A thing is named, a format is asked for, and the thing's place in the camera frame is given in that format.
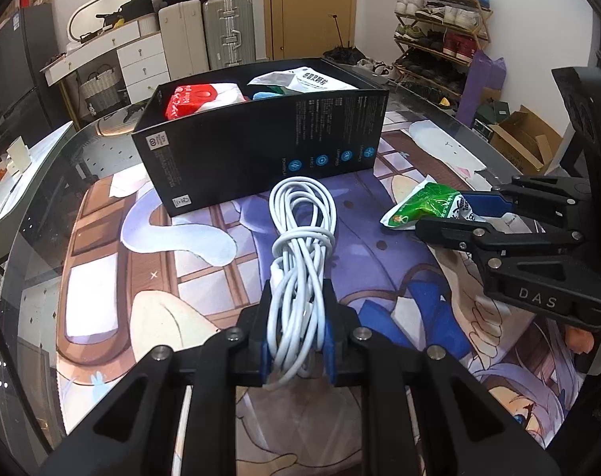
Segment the person's right hand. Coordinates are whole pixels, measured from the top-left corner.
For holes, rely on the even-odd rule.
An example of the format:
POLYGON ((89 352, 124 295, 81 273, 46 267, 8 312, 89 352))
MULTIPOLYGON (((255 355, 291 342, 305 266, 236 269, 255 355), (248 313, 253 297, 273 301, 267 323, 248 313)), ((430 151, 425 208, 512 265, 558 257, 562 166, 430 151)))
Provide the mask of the person's right hand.
POLYGON ((568 324, 564 327, 565 344, 576 355, 586 355, 594 348, 594 337, 591 332, 578 329, 568 324))

